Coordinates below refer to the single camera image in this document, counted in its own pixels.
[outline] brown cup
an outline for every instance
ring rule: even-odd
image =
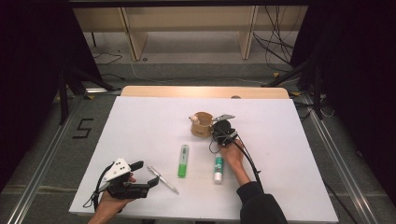
[[[206,112],[198,112],[196,116],[199,120],[199,124],[192,123],[191,133],[198,137],[208,137],[212,134],[212,119],[213,116]]]

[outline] gray floor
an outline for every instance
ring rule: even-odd
[[[274,79],[268,61],[264,59],[265,52],[253,43],[249,60],[241,60],[239,47],[234,34],[229,33],[182,33],[182,34],[152,34],[142,59],[146,60],[130,63],[129,51],[122,35],[96,34],[97,47],[94,48],[90,34],[87,41],[92,47],[93,55],[102,52],[119,54],[121,59],[103,64],[119,58],[119,56],[102,55],[97,58],[98,67],[106,83],[115,87],[126,85],[192,85],[192,86],[251,86],[259,87]],[[278,69],[288,70],[287,65],[271,57],[271,63]],[[296,91],[296,80],[282,84],[280,87],[288,91]],[[96,88],[86,83],[87,88]],[[23,223],[86,223],[88,217],[79,217],[68,213],[68,207],[73,201],[79,182],[87,168],[101,131],[106,124],[106,118],[114,103],[115,94],[90,94],[92,97],[75,97],[70,99],[74,114],[64,132],[64,139],[60,143],[49,169],[39,184],[32,203],[28,205]],[[296,102],[303,102],[302,96],[295,98]],[[330,115],[330,107],[323,108],[325,115]],[[307,109],[298,109],[301,117]],[[313,116],[302,120],[308,142],[317,161],[323,179],[335,191],[335,194],[346,205],[348,211],[363,223],[353,197],[340,177],[336,165],[323,143]],[[88,138],[74,139],[81,132],[77,127],[81,119],[92,119],[84,124],[92,128]],[[24,193],[26,186],[36,175],[35,170],[45,157],[51,140],[59,126],[60,104],[55,98],[48,119],[43,125],[34,147],[29,150],[18,169],[15,171],[7,186],[0,195],[0,223],[7,223],[14,206]],[[357,185],[377,219],[377,223],[396,223],[396,209],[387,194],[382,190],[364,159],[357,156],[355,146],[342,122],[334,116],[324,117],[324,125],[329,130],[337,149],[346,161]],[[346,210],[329,191],[332,204],[339,216],[340,223],[353,223]],[[140,223],[139,219],[125,219],[117,217],[113,223]],[[184,223],[167,220],[166,223]]]

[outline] white table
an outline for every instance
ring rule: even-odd
[[[220,99],[118,97],[100,137],[76,197],[70,207],[75,214],[92,214],[83,208],[103,170],[116,158],[144,161],[134,172],[138,183],[154,176],[152,165],[174,184],[176,195],[163,183],[146,199],[128,204],[120,214],[127,217],[195,220],[238,220],[241,202],[237,182],[225,166],[223,183],[213,183],[215,155],[211,138],[191,134],[188,116],[205,111],[214,117],[235,115],[230,122],[254,160],[264,190],[275,196],[289,222],[336,223],[329,195],[307,143],[304,130],[289,99]],[[187,176],[177,177],[181,145],[190,146]],[[245,161],[252,179],[254,175]]]

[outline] black sleeve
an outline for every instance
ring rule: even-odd
[[[249,182],[236,192],[242,201],[241,224],[288,223],[274,196],[263,193],[257,182]]]

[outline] floor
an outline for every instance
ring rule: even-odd
[[[262,38],[271,36],[270,32],[257,34]],[[284,70],[290,69],[277,57],[266,53],[256,40],[253,40],[248,60],[242,60],[236,34],[232,32],[150,33],[141,60],[137,62],[131,61],[123,34],[95,33],[96,47],[91,34],[85,36],[104,81],[115,86],[257,87],[274,80],[275,73],[282,75]],[[293,45],[297,33],[285,33],[285,36],[287,43]],[[276,45],[271,45],[271,49],[283,57],[289,57]],[[289,92],[298,91],[295,87],[296,79],[298,78],[291,78],[280,87]],[[87,88],[97,88],[91,83],[86,85]],[[15,220],[18,211],[24,211],[19,219],[23,223],[53,223],[54,220],[56,223],[86,223],[89,220],[89,217],[68,213],[68,207],[73,201],[84,167],[88,166],[116,95],[116,92],[91,93],[91,98],[70,95],[73,119],[64,127],[58,124],[59,101],[54,99],[49,119],[43,125],[35,146],[26,153],[0,195],[0,223]],[[294,98],[295,102],[301,104],[309,104],[310,100],[312,98],[309,94]],[[323,120],[316,120],[309,108],[300,108],[296,104],[296,109],[302,118],[319,171],[329,185],[329,196],[340,223],[396,223],[395,206],[364,159],[356,152],[347,130],[336,117],[336,111],[332,111],[331,102],[329,104],[330,106],[322,108]],[[78,135],[76,127],[83,118],[94,118],[90,123],[91,138],[73,140],[73,136]],[[61,136],[61,139],[53,142],[54,136]],[[45,158],[48,158],[47,165],[43,164]],[[29,188],[33,188],[32,195],[26,195]],[[28,198],[29,203],[23,203],[23,197]],[[141,220],[117,217],[114,223],[141,223]],[[157,223],[190,222],[162,220]]]

